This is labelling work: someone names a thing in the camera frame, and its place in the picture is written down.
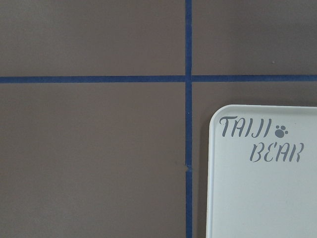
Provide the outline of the white bear print tray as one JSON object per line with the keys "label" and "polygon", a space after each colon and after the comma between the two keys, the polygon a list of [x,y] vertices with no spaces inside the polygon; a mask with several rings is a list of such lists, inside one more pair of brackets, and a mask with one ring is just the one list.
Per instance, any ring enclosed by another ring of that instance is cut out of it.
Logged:
{"label": "white bear print tray", "polygon": [[315,107],[227,105],[212,116],[206,236],[317,235]]}

